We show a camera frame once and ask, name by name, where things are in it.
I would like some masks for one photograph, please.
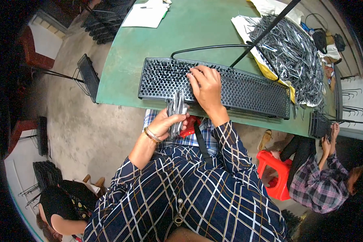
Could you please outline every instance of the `black shirt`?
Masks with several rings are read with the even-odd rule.
[[[78,215],[68,194],[76,196],[90,211],[94,211],[97,197],[85,184],[77,181],[63,180],[59,186],[48,187],[42,192],[39,200],[43,206],[47,222],[51,227],[51,216],[53,214],[58,214],[67,220],[83,220]]]

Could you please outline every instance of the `plaid shirt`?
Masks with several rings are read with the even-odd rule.
[[[327,158],[329,169],[320,171],[314,156],[310,156],[295,173],[290,185],[290,197],[317,213],[338,209],[348,198],[345,182],[348,172],[336,152]]]
[[[97,201],[86,241],[165,241],[181,226],[213,241],[284,241],[286,225],[269,199],[232,123],[212,131],[219,146],[213,165],[198,147],[160,149],[139,170],[128,158]]]

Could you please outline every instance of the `beaded bracelet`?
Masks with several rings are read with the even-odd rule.
[[[157,138],[157,137],[155,137],[154,135],[153,135],[153,133],[152,132],[150,132],[149,131],[149,129],[148,128],[144,128],[144,133],[153,141],[153,142],[155,142],[155,144],[160,144],[161,143],[161,141],[159,140],[159,138]]]

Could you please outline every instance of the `silver bangle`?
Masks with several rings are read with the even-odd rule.
[[[157,138],[147,127],[147,133],[156,141],[156,142],[159,142],[161,143],[162,140],[160,140],[159,138]]]

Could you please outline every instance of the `pink plaid shirt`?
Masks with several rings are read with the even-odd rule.
[[[290,185],[290,197],[317,213],[338,209],[348,198],[348,171],[336,152],[327,159],[328,169],[320,171],[314,156],[310,156],[295,173]]]

